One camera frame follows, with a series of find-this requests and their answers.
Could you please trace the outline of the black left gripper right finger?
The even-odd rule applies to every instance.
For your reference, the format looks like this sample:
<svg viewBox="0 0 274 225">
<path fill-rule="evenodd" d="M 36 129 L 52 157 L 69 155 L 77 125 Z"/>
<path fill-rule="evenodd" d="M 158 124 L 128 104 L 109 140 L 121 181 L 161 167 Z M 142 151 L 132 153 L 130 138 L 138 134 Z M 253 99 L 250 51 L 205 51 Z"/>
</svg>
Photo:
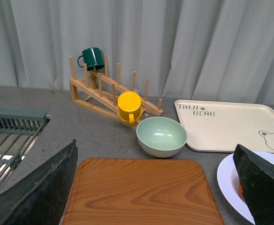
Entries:
<svg viewBox="0 0 274 225">
<path fill-rule="evenodd" d="M 274 225 L 274 164 L 240 144 L 233 160 L 255 224 Z"/>
</svg>

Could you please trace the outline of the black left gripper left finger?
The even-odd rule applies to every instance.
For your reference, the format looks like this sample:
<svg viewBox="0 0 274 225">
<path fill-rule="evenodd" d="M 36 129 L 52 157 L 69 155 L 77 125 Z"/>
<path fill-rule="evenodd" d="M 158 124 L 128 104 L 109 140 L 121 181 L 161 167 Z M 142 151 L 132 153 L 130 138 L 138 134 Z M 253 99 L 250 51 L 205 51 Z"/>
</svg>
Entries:
<svg viewBox="0 0 274 225">
<path fill-rule="evenodd" d="M 0 194 L 0 225 L 57 225 L 76 173 L 76 141 Z"/>
</svg>

